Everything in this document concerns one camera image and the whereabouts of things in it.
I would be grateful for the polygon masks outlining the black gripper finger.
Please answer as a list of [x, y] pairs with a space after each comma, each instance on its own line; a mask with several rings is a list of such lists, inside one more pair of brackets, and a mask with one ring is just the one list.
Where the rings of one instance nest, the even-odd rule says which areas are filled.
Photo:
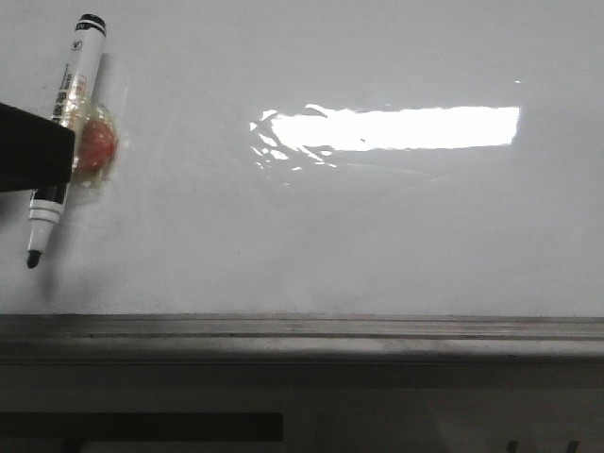
[[1, 105], [1, 191], [34, 190], [71, 179], [76, 135], [48, 119]]

